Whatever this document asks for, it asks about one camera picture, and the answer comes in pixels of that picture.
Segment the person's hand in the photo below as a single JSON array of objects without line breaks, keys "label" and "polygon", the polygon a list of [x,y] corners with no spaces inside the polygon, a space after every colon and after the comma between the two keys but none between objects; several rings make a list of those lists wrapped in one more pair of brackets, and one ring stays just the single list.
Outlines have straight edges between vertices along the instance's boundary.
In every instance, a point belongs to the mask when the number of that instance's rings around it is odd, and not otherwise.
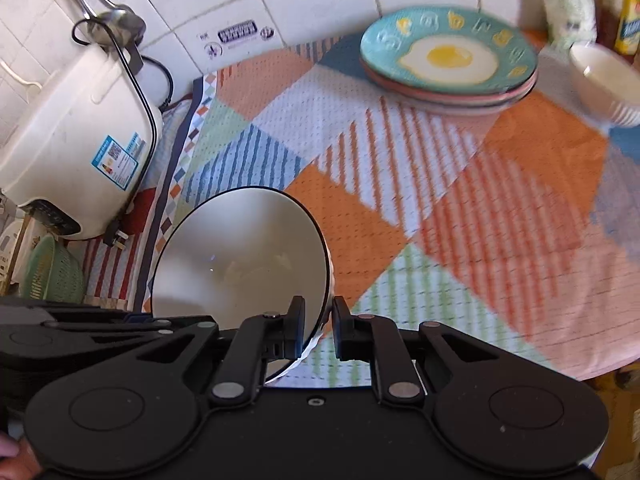
[{"label": "person's hand", "polygon": [[40,463],[25,438],[15,440],[2,434],[0,448],[1,480],[32,480],[41,474]]}]

